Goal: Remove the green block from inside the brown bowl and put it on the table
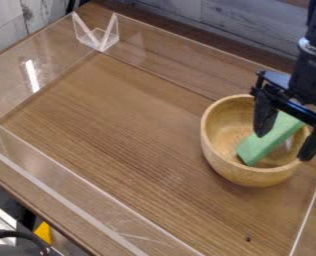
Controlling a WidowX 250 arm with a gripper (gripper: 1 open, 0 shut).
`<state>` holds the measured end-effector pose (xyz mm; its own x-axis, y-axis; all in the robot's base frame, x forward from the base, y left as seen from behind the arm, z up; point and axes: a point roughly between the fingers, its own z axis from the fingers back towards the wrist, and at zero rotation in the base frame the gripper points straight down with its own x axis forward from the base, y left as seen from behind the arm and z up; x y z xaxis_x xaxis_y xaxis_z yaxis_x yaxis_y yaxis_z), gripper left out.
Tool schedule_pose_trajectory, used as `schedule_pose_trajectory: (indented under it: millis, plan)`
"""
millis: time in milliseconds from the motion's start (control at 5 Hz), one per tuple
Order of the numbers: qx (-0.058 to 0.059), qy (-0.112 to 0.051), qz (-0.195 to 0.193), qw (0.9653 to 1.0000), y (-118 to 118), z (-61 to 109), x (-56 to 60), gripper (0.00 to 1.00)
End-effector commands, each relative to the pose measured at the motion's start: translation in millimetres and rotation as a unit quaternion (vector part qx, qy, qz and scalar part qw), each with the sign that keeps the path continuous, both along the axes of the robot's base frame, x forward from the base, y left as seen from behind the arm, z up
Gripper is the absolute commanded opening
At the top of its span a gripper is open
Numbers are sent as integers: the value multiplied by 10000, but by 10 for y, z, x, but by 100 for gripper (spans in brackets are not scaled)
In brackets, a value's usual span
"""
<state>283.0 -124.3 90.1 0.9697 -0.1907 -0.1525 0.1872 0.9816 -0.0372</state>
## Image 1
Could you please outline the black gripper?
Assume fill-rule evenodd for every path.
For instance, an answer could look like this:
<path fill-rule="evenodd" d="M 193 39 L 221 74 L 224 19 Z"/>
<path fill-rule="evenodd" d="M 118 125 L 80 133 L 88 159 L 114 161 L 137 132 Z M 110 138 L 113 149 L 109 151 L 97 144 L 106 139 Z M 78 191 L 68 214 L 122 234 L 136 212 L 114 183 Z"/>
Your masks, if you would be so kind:
<path fill-rule="evenodd" d="M 316 106 L 316 45 L 307 38 L 299 42 L 300 55 L 292 74 L 263 70 L 251 94 L 255 96 L 255 133 L 264 137 L 272 130 L 283 110 L 313 130 L 300 149 L 297 158 L 311 161 L 316 156 L 316 112 L 307 105 Z"/>

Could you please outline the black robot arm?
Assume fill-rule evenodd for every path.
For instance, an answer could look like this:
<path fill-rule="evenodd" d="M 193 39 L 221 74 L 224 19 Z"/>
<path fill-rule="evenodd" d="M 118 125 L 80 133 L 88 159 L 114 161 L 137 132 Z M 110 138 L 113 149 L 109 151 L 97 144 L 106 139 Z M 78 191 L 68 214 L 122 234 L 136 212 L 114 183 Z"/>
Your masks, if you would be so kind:
<path fill-rule="evenodd" d="M 260 71 L 251 92 L 256 101 L 253 130 L 259 137 L 272 131 L 279 110 L 313 127 L 299 151 L 301 161 L 316 156 L 316 0 L 309 0 L 307 26 L 293 72 Z"/>

